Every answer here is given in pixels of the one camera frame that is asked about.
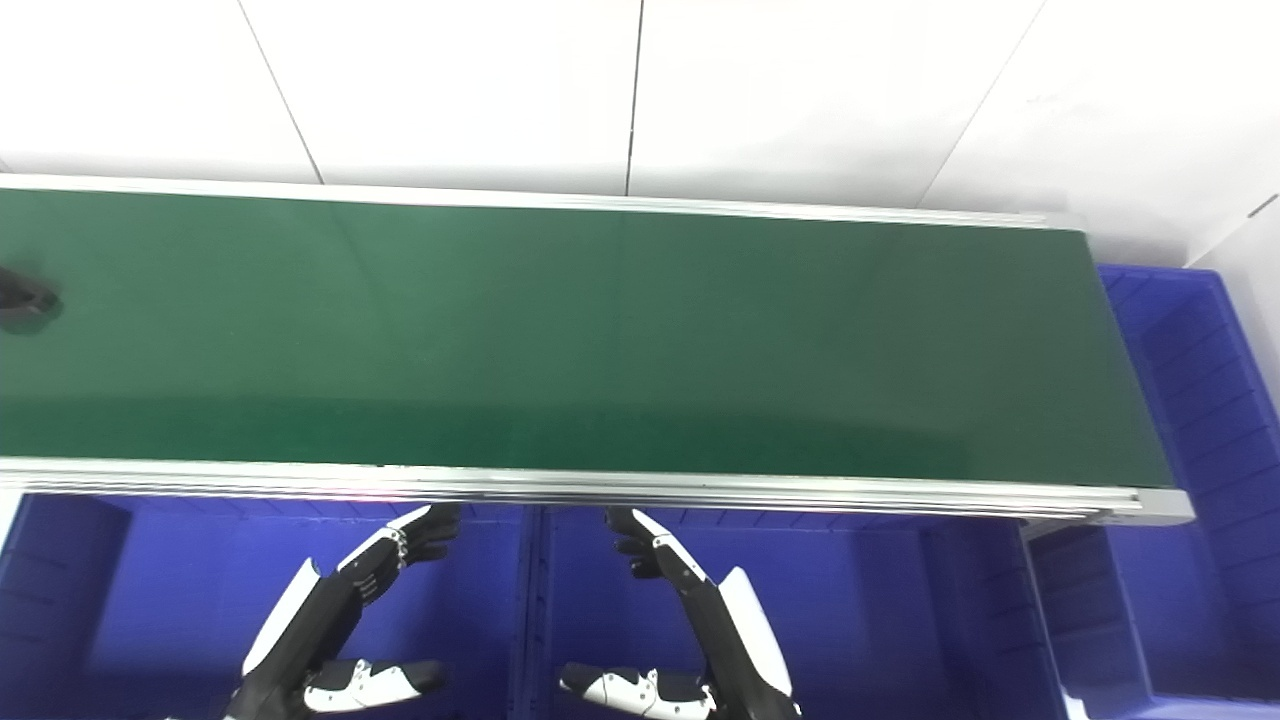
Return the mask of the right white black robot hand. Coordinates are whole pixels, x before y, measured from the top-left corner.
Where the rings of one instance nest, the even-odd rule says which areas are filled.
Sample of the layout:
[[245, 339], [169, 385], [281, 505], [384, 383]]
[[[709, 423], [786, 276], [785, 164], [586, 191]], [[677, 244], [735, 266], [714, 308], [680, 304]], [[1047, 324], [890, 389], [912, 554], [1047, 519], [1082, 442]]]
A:
[[640, 509], [609, 506], [605, 524], [636, 579], [663, 579], [678, 597], [705, 669], [598, 667], [570, 662], [562, 691], [643, 719], [800, 719], [788, 666], [749, 575], [710, 579], [682, 542]]

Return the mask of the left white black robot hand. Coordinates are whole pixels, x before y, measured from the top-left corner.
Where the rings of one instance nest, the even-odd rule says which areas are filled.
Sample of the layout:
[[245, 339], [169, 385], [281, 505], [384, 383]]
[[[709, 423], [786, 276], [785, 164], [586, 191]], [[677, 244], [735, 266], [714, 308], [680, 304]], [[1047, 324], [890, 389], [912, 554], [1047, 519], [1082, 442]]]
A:
[[458, 503], [429, 503], [375, 530], [320, 573], [306, 559], [260, 628], [241, 666], [225, 719], [312, 719], [421, 698], [447, 683], [435, 660], [339, 659], [364, 610], [401, 573], [443, 559], [461, 528]]

